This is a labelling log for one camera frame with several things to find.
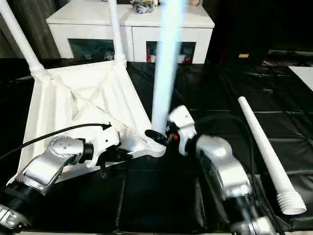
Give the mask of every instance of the cylindrical pole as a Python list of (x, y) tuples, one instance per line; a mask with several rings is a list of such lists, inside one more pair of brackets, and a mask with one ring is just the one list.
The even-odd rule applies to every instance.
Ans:
[(109, 0), (109, 9), (110, 9), (110, 19), (112, 25), (113, 33), (113, 44), (114, 44), (114, 60), (117, 62), (122, 62), (126, 65), (126, 58), (123, 52), (121, 32), (117, 17), (117, 4), (116, 0)]
[(0, 0), (0, 12), (10, 29), (16, 43), (18, 44), (24, 58), (26, 59), (30, 72), (35, 75), (45, 71), (41, 63), (39, 63), (33, 49), (26, 39), (20, 25), (18, 24), (9, 4), (6, 0)]
[(246, 98), (242, 96), (238, 101), (260, 149), (270, 177), (273, 180), (277, 191), (278, 204), (282, 212), (284, 214), (300, 214), (305, 212), (307, 209), (300, 194), (293, 188), (290, 179)]
[(180, 49), (179, 27), (186, 0), (168, 0), (162, 12), (160, 43), (156, 56), (156, 75), (152, 108), (152, 129), (164, 134), (170, 108)]

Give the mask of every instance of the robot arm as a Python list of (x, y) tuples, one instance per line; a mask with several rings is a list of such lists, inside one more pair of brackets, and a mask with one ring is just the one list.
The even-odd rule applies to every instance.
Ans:
[(2, 193), (0, 230), (19, 232), (23, 226), (30, 225), (34, 204), (49, 192), (66, 165), (88, 161), (87, 166), (93, 167), (100, 154), (119, 145), (119, 134), (112, 126), (90, 143), (67, 136), (53, 138), (45, 152), (35, 157)]
[(247, 174), (233, 156), (230, 144), (219, 137), (197, 136), (194, 121), (184, 106), (169, 115), (168, 137), (179, 135), (179, 152), (187, 156), (196, 154), (207, 180), (214, 185), (223, 202), (232, 232), (242, 235), (274, 235), (270, 220), (262, 215), (254, 203), (253, 191)]

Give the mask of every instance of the black cable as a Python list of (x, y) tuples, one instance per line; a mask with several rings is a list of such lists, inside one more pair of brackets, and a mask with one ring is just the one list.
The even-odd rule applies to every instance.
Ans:
[(26, 146), (29, 146), (30, 144), (33, 144), (35, 142), (38, 142), (38, 141), (41, 141), (41, 140), (44, 140), (46, 138), (49, 138), (51, 136), (54, 136), (54, 135), (57, 135), (59, 133), (62, 133), (62, 132), (65, 132), (65, 131), (69, 131), (69, 130), (73, 130), (73, 129), (76, 129), (76, 128), (81, 128), (81, 127), (86, 127), (86, 126), (101, 126), (103, 130), (107, 129), (108, 127), (110, 127), (111, 125), (106, 125), (106, 124), (100, 124), (100, 123), (88, 123), (88, 124), (80, 124), (80, 125), (76, 125), (76, 126), (70, 126), (70, 127), (67, 127), (67, 128), (64, 128), (64, 129), (61, 129), (61, 130), (58, 130), (58, 131), (54, 131), (54, 132), (51, 132), (49, 134), (46, 134), (44, 136), (40, 136), (38, 138), (35, 138), (31, 141), (28, 141), (26, 143), (23, 143), (22, 145), (18, 146), (17, 148), (14, 148), (12, 149), (11, 151), (7, 152), (6, 154), (2, 155), (0, 157), (0, 161), (3, 160), (4, 158), (6, 158), (7, 156), (9, 156), (10, 154), (16, 152), (16, 151), (19, 151), (20, 149), (26, 147)]
[(215, 115), (210, 115), (210, 116), (206, 116), (206, 117), (202, 117), (199, 120), (195, 121), (195, 125), (196, 126), (200, 126), (201, 124), (204, 123), (208, 123), (210, 121), (216, 121), (216, 120), (221, 120), (221, 119), (231, 119), (231, 120), (235, 120), (238, 123), (240, 123), (244, 128), (246, 133), (248, 134), (248, 141), (249, 141), (249, 151), (250, 151), (250, 168), (251, 168), (251, 181), (252, 181), (252, 188), (255, 192), (255, 195), (261, 199), (261, 202), (263, 204), (266, 205), (266, 207), (269, 209), (269, 213), (266, 211), (266, 209), (263, 208), (263, 213), (267, 214), (272, 221), (274, 222), (274, 226), (276, 228), (276, 230), (278, 231), (278, 233), (280, 235), (285, 235), (285, 232), (283, 230), (283, 228), (281, 227), (281, 224), (279, 223), (279, 221), (276, 218), (276, 214), (272, 208), (272, 206), (270, 205), (266, 194), (264, 192), (264, 190), (262, 190), (262, 187), (259, 186), (259, 184), (257, 183), (257, 180), (255, 178), (255, 167), (254, 167), (254, 142), (253, 142), (253, 138), (252, 138), (252, 134), (250, 132), (250, 129), (247, 127), (246, 123), (240, 119), (239, 117), (233, 115), (233, 114), (215, 114)]

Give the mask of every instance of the black leather surface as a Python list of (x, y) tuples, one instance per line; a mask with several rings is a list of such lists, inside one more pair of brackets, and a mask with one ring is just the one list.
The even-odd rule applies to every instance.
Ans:
[[(32, 79), (23, 61), (2, 60), (3, 71), (16, 63), (16, 71), (0, 80), (2, 111), (0, 154), (22, 142), (31, 99)], [(46, 68), (84, 61), (45, 61)], [(129, 63), (128, 73), (151, 117), (154, 65)], [(313, 229), (313, 93), (288, 68), (211, 65), (179, 66), (171, 107), (184, 104), (195, 119), (218, 113), (241, 118), (237, 98), (244, 95), (269, 137), (291, 182), (302, 195), (308, 211), (285, 216), (275, 199), (276, 192), (262, 157), (256, 151), (257, 179), (286, 231)], [(199, 132), (227, 139), (234, 155), (250, 172), (248, 141), (231, 121), (218, 120), (199, 127)], [(17, 167), (18, 154), (0, 163), (4, 183)], [(145, 156), (112, 168), (109, 178), (90, 173), (57, 184), (46, 203), (39, 205), (35, 230), (50, 232), (128, 232), (197, 234), (228, 231), (221, 202), (198, 171), (193, 157), (169, 151), (154, 159)]]

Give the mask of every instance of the white plastic base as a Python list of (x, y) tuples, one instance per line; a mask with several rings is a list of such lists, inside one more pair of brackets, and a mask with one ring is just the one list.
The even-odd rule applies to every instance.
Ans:
[(284, 214), (295, 215), (307, 211), (300, 194), (296, 191), (288, 191), (278, 194), (277, 201)]
[[(109, 61), (63, 67), (34, 78), (24, 142), (77, 124), (110, 122), (120, 133), (121, 147), (132, 151), (134, 158), (164, 154), (164, 147), (154, 147), (153, 140), (144, 135), (151, 123), (124, 64)], [(62, 135), (90, 141), (101, 132), (101, 127), (84, 127)], [(18, 171), (43, 153), (50, 139), (24, 148)], [(67, 166), (59, 181), (98, 169), (86, 168), (84, 164)]]

